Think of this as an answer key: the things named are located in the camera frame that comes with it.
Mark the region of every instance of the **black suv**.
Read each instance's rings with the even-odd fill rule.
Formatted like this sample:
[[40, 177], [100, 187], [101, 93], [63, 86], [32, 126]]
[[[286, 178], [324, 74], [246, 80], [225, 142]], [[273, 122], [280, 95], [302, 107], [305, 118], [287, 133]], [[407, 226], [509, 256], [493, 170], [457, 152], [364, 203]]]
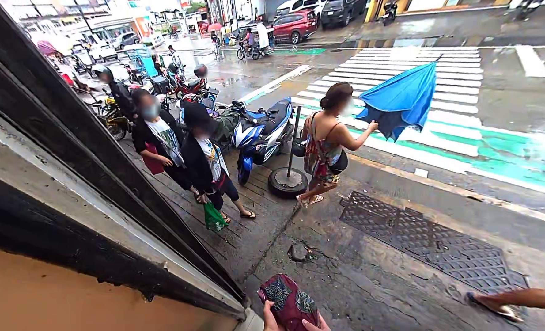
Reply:
[[347, 26], [351, 19], [364, 13], [365, 0], [327, 0], [321, 11], [321, 24]]

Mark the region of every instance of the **black pants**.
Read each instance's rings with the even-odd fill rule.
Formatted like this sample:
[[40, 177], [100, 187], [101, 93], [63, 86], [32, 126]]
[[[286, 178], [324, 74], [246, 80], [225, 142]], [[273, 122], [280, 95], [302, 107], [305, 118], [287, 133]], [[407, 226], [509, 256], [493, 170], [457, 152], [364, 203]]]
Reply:
[[209, 200], [213, 202], [213, 207], [217, 210], [221, 210], [221, 207], [224, 206], [224, 194], [227, 195], [232, 201], [238, 201], [239, 195], [238, 190], [233, 186], [232, 179], [229, 176], [224, 175], [224, 183], [221, 184], [219, 190], [216, 190], [213, 194], [207, 194]]
[[174, 164], [172, 167], [165, 166], [164, 171], [172, 178], [183, 190], [188, 191], [193, 185], [190, 177], [187, 174], [187, 170], [181, 167], [177, 167]]

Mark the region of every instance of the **flip-flop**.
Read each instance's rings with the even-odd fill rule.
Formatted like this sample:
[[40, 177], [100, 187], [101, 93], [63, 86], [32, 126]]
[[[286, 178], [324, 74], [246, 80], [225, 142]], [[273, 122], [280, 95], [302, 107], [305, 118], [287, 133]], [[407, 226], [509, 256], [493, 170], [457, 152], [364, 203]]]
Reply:
[[316, 195], [315, 196], [315, 199], [313, 201], [311, 201], [311, 199], [309, 200], [309, 202], [307, 202], [308, 204], [314, 204], [314, 203], [317, 203], [317, 202], [320, 202], [324, 199], [324, 197], [322, 197], [321, 195]]
[[242, 213], [239, 214], [239, 217], [242, 217], [244, 219], [255, 219], [256, 218], [256, 214], [254, 214], [253, 211], [250, 211], [250, 215], [244, 215]]
[[301, 200], [300, 196], [296, 196], [297, 202], [301, 205], [303, 208], [307, 208], [307, 201]]
[[468, 298], [468, 300], [470, 302], [473, 302], [473, 303], [475, 303], [477, 305], [480, 305], [480, 306], [482, 306], [484, 308], [487, 308], [487, 310], [489, 310], [490, 312], [495, 313], [495, 314], [501, 316], [504, 319], [508, 319], [508, 320], [510, 320], [512, 322], [515, 322], [515, 323], [522, 323], [524, 321], [521, 318], [519, 318], [515, 314], [515, 312], [511, 308], [509, 308], [508, 306], [501, 306], [501, 309], [503, 309], [505, 312], [500, 312], [498, 310], [495, 310], [495, 309], [487, 306], [486, 304], [480, 302], [479, 300], [477, 300], [475, 298], [475, 294], [473, 292], [468, 292], [467, 293], [467, 298]]

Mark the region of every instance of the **pedestrian crosswalk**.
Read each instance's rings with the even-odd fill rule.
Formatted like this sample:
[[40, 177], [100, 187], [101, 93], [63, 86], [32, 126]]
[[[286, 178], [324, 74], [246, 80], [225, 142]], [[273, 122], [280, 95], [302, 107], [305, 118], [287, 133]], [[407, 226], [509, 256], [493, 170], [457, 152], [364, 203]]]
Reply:
[[338, 120], [357, 137], [368, 126], [354, 118], [365, 106], [358, 98], [361, 93], [405, 70], [436, 60], [437, 85], [423, 131], [408, 128], [397, 143], [386, 141], [377, 132], [365, 145], [456, 173], [477, 173], [545, 192], [545, 160], [515, 152], [539, 148], [539, 137], [484, 127], [479, 119], [483, 68], [476, 47], [365, 48], [295, 93], [292, 101], [303, 106], [305, 118], [320, 110], [320, 100], [330, 86], [349, 82], [357, 110]]

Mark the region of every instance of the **hand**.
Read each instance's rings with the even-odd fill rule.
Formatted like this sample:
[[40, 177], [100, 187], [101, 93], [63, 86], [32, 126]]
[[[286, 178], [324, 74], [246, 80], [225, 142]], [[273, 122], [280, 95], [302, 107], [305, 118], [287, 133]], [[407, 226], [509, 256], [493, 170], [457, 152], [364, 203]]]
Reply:
[[368, 124], [368, 128], [366, 128], [366, 129], [369, 130], [370, 132], [373, 132], [378, 128], [379, 128], [379, 124], [377, 122], [375, 122], [374, 120], [372, 120], [372, 122], [370, 122]]
[[276, 319], [271, 312], [271, 307], [274, 305], [274, 302], [266, 301], [264, 303], [264, 331], [285, 331], [286, 329], [281, 325], [278, 326]]
[[301, 320], [303, 323], [303, 326], [307, 329], [307, 331], [332, 331], [327, 326], [327, 323], [325, 322], [324, 318], [320, 314], [320, 327], [316, 327], [315, 325], [311, 324], [310, 322], [306, 321], [305, 319]]
[[158, 160], [162, 163], [165, 167], [172, 167], [172, 161], [168, 157], [164, 157], [162, 155], [158, 156]]

